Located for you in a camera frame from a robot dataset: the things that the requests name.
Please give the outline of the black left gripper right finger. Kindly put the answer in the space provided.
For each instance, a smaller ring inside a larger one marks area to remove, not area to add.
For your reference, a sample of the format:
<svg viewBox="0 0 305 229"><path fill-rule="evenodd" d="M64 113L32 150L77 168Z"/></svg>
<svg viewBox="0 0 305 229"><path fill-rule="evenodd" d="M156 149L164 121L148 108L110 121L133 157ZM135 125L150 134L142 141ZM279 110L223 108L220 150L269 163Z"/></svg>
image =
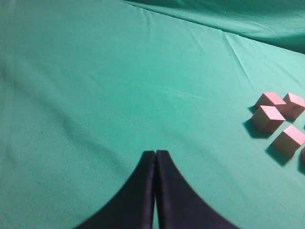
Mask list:
<svg viewBox="0 0 305 229"><path fill-rule="evenodd" d="M156 152L155 194L161 229L234 229L187 183L166 150Z"/></svg>

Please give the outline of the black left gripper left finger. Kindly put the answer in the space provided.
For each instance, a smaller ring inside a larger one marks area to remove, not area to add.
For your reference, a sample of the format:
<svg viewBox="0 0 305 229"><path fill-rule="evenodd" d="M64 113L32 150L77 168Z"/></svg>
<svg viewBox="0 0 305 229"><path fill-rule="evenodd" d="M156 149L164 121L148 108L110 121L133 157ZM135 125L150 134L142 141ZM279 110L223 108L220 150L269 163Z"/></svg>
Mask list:
<svg viewBox="0 0 305 229"><path fill-rule="evenodd" d="M144 151L121 189L77 229L151 229L154 214L155 152Z"/></svg>

